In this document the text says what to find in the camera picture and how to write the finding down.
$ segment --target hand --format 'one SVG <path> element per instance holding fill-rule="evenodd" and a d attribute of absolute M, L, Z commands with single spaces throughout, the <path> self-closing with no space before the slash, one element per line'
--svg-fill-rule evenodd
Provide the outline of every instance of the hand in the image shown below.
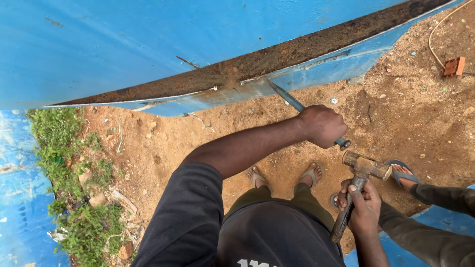
<path fill-rule="evenodd" d="M 297 118 L 302 119 L 307 141 L 324 149 L 334 146 L 348 129 L 343 116 L 324 105 L 309 106 Z"/>
<path fill-rule="evenodd" d="M 346 192 L 350 190 L 353 199 L 354 209 L 351 212 L 348 227 L 355 236 L 368 236 L 378 234 L 378 221 L 381 211 L 381 198 L 373 183 L 367 180 L 360 192 L 356 186 L 350 185 L 351 179 L 342 182 L 342 190 L 338 194 L 337 205 L 340 210 L 344 210 Z"/>

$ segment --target hammer head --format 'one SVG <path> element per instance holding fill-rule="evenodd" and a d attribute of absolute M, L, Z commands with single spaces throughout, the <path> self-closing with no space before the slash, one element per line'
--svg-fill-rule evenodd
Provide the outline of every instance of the hammer head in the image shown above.
<path fill-rule="evenodd" d="M 392 173 L 391 166 L 351 151 L 347 151 L 345 155 L 343 155 L 342 161 L 343 164 L 354 168 L 355 173 L 362 172 L 383 181 L 387 180 Z"/>

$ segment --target olive pants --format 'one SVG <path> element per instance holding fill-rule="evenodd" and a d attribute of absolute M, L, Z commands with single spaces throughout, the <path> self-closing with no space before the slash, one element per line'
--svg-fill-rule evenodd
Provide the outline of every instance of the olive pants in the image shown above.
<path fill-rule="evenodd" d="M 415 184 L 410 194 L 424 204 L 434 204 L 475 217 L 473 189 Z M 430 266 L 475 266 L 473 237 L 421 224 L 385 202 L 381 205 L 379 225 L 396 244 Z"/>
<path fill-rule="evenodd" d="M 292 204 L 293 206 L 304 209 L 309 213 L 313 214 L 315 217 L 317 217 L 324 225 L 326 225 L 330 229 L 333 228 L 333 224 L 335 224 L 335 220 L 333 220 L 331 214 L 326 211 L 320 205 L 320 203 L 318 203 L 318 200 L 312 195 L 312 192 L 310 191 L 308 185 L 302 182 L 294 187 L 294 198 L 291 200 L 273 198 L 271 196 L 270 189 L 265 185 L 262 185 L 259 188 L 252 188 L 246 193 L 244 193 L 242 196 L 240 196 L 236 200 L 236 202 L 234 202 L 234 204 L 229 209 L 228 214 L 231 214 L 236 209 L 239 209 L 240 207 L 248 203 L 266 200 L 285 201 Z"/>

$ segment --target hammer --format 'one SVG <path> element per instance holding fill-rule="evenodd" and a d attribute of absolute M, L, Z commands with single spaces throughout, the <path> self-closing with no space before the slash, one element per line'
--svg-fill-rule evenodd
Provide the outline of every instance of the hammer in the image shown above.
<path fill-rule="evenodd" d="M 282 87 L 276 85 L 275 83 L 271 82 L 270 80 L 266 80 L 267 84 L 278 94 L 280 95 L 285 101 L 291 104 L 298 112 L 304 110 L 305 106 L 302 103 L 298 102 L 293 96 L 291 96 L 287 91 L 285 91 Z M 335 141 L 338 145 L 340 145 L 340 151 L 347 149 L 351 145 L 350 140 L 345 140 L 343 137 L 340 137 L 338 140 Z"/>
<path fill-rule="evenodd" d="M 351 184 L 354 184 L 358 190 L 362 190 L 364 183 L 369 179 L 370 175 L 385 181 L 392 173 L 392 167 L 377 162 L 375 159 L 362 156 L 360 154 L 347 151 L 343 155 L 343 164 L 354 168 L 354 175 Z M 344 211 L 340 211 L 333 225 L 331 238 L 334 243 L 339 243 L 342 239 L 348 221 L 350 219 L 351 210 L 353 209 L 353 200 L 350 193 L 346 193 L 347 205 Z"/>

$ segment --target rusty hammer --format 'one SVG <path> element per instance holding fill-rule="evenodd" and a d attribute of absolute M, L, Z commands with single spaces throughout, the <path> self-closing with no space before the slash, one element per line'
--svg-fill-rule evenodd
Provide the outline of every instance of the rusty hammer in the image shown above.
<path fill-rule="evenodd" d="M 370 175 L 385 181 L 392 172 L 391 166 L 382 164 L 377 162 L 375 159 L 351 151 L 347 151 L 345 155 L 343 155 L 342 162 L 343 164 L 354 168 L 354 175 L 351 184 L 354 184 L 360 191 L 363 189 L 363 185 L 366 180 L 369 179 Z M 346 200 L 348 204 L 346 205 L 345 210 L 340 211 L 338 214 L 335 225 L 332 229 L 331 238 L 334 243 L 340 242 L 350 219 L 353 200 L 348 192 L 346 193 Z"/>

